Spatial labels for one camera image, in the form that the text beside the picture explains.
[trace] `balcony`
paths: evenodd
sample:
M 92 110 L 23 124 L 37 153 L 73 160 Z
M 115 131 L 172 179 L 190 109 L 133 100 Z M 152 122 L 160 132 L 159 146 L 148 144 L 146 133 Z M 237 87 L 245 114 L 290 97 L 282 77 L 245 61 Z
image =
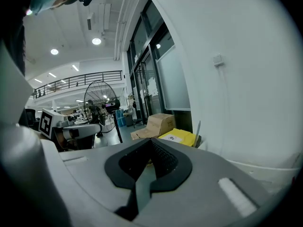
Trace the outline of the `balcony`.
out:
M 64 90 L 74 88 L 81 89 L 86 88 L 95 80 L 104 81 L 108 84 L 122 82 L 122 71 L 104 71 L 95 72 L 90 74 L 79 75 L 70 78 L 60 79 L 52 83 L 48 83 L 44 86 L 35 88 L 31 97 L 38 99 L 44 96 L 49 96 L 52 93 L 63 92 Z

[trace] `black chair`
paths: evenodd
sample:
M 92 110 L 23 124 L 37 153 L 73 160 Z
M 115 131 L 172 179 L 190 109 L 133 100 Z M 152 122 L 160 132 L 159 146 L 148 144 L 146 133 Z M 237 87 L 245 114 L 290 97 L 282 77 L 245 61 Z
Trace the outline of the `black chair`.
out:
M 27 123 L 29 128 L 38 131 L 39 130 L 39 121 L 36 120 L 35 114 L 36 110 L 35 109 L 25 109 L 26 114 L 27 114 Z

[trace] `frosted glass panel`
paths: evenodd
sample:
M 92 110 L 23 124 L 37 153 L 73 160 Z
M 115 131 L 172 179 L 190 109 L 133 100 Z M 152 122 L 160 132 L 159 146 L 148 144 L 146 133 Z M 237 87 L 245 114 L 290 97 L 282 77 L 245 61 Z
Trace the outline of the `frosted glass panel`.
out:
M 182 65 L 176 47 L 171 47 L 158 61 L 164 104 L 167 110 L 190 111 Z

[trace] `white label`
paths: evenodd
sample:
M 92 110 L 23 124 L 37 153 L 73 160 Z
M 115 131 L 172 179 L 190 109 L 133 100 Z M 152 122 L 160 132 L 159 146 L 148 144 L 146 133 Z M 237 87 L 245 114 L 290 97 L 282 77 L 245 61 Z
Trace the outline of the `white label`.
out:
M 181 138 L 173 135 L 173 134 L 168 134 L 166 136 L 164 136 L 163 138 L 161 138 L 163 140 L 170 140 L 170 141 L 173 141 L 173 142 L 177 142 L 177 143 L 180 143 L 182 141 Z

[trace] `recessed light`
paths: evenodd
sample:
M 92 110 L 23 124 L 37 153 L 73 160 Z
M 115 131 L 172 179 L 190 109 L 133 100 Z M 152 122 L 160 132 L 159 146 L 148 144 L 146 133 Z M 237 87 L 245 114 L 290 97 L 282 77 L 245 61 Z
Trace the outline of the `recessed light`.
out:
M 27 15 L 31 15 L 33 13 L 33 11 L 32 10 L 27 10 Z
M 54 74 L 52 74 L 52 73 L 50 73 L 50 72 L 49 72 L 48 74 L 50 74 L 52 77 L 56 78 L 56 76 L 55 76 Z
M 99 38 L 94 38 L 92 40 L 92 43 L 95 44 L 95 45 L 98 45 L 98 44 L 101 44 L 101 40 Z
M 58 50 L 56 50 L 56 49 L 52 49 L 52 50 L 51 50 L 51 53 L 52 53 L 53 55 L 57 55 L 59 52 L 58 52 Z
M 75 65 L 72 65 L 72 67 L 74 67 L 74 69 L 75 69 L 76 71 L 79 71 L 79 69 L 78 69 Z

